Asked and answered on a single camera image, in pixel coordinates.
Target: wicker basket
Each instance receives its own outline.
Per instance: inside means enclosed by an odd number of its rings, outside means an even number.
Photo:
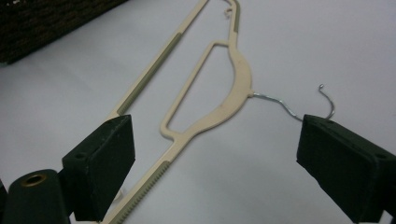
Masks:
[[[13,63],[127,0],[0,0],[0,63]]]

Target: silver wire hook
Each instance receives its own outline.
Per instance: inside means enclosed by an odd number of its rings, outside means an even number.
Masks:
[[[332,101],[332,98],[330,98],[330,96],[329,96],[326,92],[323,91],[323,88],[324,88],[324,85],[323,85],[323,84],[320,84],[319,87],[318,87],[318,91],[319,91],[324,97],[326,97],[326,99],[327,99],[327,100],[329,101],[329,103],[330,103],[331,111],[330,111],[330,114],[326,117],[326,119],[330,119],[330,118],[334,115],[334,113],[335,113],[335,105],[334,105],[334,102]],[[279,103],[280,105],[283,106],[283,108],[285,108],[285,110],[286,110],[292,117],[294,117],[295,119],[297,119],[297,120],[299,120],[299,121],[303,121],[303,119],[301,119],[300,117],[298,117],[298,116],[290,109],[290,107],[289,107],[288,105],[286,105],[286,103],[284,103],[281,99],[277,99],[277,98],[275,98],[275,97],[268,96],[268,95],[264,95],[264,94],[260,94],[260,93],[257,93],[257,92],[254,92],[254,93],[253,93],[253,97],[257,97],[257,98],[261,98],[261,99],[263,99],[263,100],[269,100],[269,101],[272,101],[272,102],[275,102],[275,103]]]

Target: hanger hook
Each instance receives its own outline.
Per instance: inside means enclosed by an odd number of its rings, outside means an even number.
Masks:
[[[224,10],[224,15],[227,19],[230,19],[232,11],[233,9],[231,7],[228,7],[227,9]]]
[[[323,84],[320,84],[319,87],[318,87],[318,91],[319,91],[324,97],[326,97],[326,99],[327,99],[327,100],[329,101],[329,103],[330,103],[331,111],[330,111],[330,114],[326,117],[326,119],[330,119],[330,118],[334,115],[334,113],[335,113],[335,105],[334,105],[334,102],[332,101],[332,98],[330,98],[330,96],[329,96],[326,92],[323,91],[323,88],[324,88],[324,85],[323,85]],[[275,102],[275,103],[279,103],[280,105],[283,106],[283,108],[285,108],[285,110],[286,110],[292,117],[294,117],[295,119],[297,119],[297,120],[299,120],[299,121],[303,121],[303,119],[301,119],[300,117],[298,117],[298,116],[290,109],[290,107],[289,107],[288,105],[286,105],[286,103],[284,103],[281,99],[277,99],[277,98],[275,98],[275,97],[268,96],[268,95],[264,95],[264,94],[260,94],[260,93],[257,93],[257,92],[254,92],[254,93],[253,93],[253,97],[257,97],[257,98],[261,98],[261,99],[263,99],[263,100],[269,100],[269,101],[272,101],[272,102]]]

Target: beige hanger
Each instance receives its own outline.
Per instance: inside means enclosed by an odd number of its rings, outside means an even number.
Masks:
[[[198,133],[205,132],[211,128],[220,125],[232,117],[239,109],[243,106],[247,98],[258,97],[262,99],[271,100],[280,103],[294,118],[298,117],[290,110],[290,108],[283,103],[283,101],[270,97],[263,94],[255,93],[251,89],[251,73],[248,62],[245,60],[243,55],[237,49],[237,36],[239,31],[239,17],[240,17],[240,6],[236,0],[225,0],[230,4],[230,7],[226,10],[227,16],[231,17],[231,26],[228,36],[228,40],[217,40],[213,41],[206,48],[204,54],[201,56],[198,64],[196,64],[186,84],[182,88],[181,92],[177,96],[176,100],[172,104],[168,113],[165,115],[161,124],[161,134],[174,141],[174,143],[163,153],[163,155],[151,166],[151,168],[144,174],[144,176],[137,182],[137,184],[128,192],[124,198],[117,204],[117,206],[105,217],[103,223],[122,223],[125,218],[132,212],[137,204],[143,199],[143,197],[149,192],[152,186],[158,181],[158,179],[167,170],[169,165],[175,160],[183,148],[190,142],[190,140]],[[168,44],[162,49],[157,55],[153,62],[148,66],[146,71],[139,77],[136,83],[128,90],[128,92],[121,99],[116,108],[108,116],[108,119],[115,118],[123,114],[130,104],[134,101],[137,95],[147,85],[149,80],[154,76],[155,72],[165,61],[166,57],[171,53],[172,49],[176,46],[180,40],[184,31],[191,25],[193,20],[202,10],[207,3],[207,0],[200,0],[194,10],[190,13],[186,20],[182,22],[180,27],[176,30],[174,35],[171,37]],[[172,131],[168,128],[168,124],[172,117],[175,115],[177,108],[181,101],[184,99],[188,92],[192,82],[195,80],[202,66],[204,65],[207,57],[215,46],[221,46],[228,48],[230,59],[233,63],[234,80],[233,86],[219,107],[214,109],[211,113],[199,119],[193,123],[184,133]],[[332,112],[327,117],[329,119],[334,113],[334,107],[331,98],[321,91],[322,85],[319,87],[320,93],[322,93],[331,103]]]

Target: white table surface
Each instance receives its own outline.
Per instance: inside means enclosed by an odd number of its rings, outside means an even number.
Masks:
[[[22,60],[0,68],[0,178],[8,186],[62,157],[96,129],[197,0],[131,0]],[[253,90],[296,113],[325,116],[396,154],[396,2],[241,0],[240,51]],[[136,162],[128,191],[171,142],[159,125],[214,39],[227,38],[225,1],[209,1],[128,110]],[[233,83],[217,48],[171,127],[184,130]],[[280,105],[249,99],[229,121],[196,136],[126,223],[351,223],[296,162],[302,123]],[[389,223],[384,214],[381,223]]]

